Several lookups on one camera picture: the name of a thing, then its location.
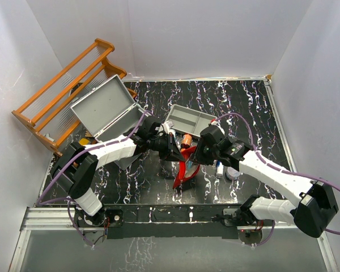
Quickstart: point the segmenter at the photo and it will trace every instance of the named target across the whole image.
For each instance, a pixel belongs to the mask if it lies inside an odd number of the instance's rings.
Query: wall
[[[127,79],[180,79],[272,74],[311,0],[27,2],[62,65],[101,37]]]
[[[50,152],[11,114],[61,70],[25,0],[0,0],[0,271],[7,271]]]
[[[313,1],[272,79],[298,171],[340,186],[340,1]],[[340,269],[340,236],[328,238]]]

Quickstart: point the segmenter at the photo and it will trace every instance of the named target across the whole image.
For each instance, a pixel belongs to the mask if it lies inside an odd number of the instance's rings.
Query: black marble table
[[[250,123],[254,142],[262,154],[288,168],[286,154],[278,133],[264,82],[246,81],[179,81],[179,82],[127,82],[136,90],[138,103],[163,121],[173,104],[220,116],[237,112]],[[249,141],[245,125],[237,117],[223,119],[222,127],[230,137]],[[84,137],[81,127],[69,139]],[[202,166],[195,178],[180,190],[172,185],[178,164],[161,161],[157,152],[147,151],[128,169],[120,170],[114,163],[101,167],[92,182],[94,192],[106,204],[195,204],[243,203],[251,194],[268,198],[282,196],[255,178],[241,175],[236,181],[215,176],[214,166]],[[46,185],[51,181],[47,176]],[[44,200],[63,197],[65,193],[55,185]]]

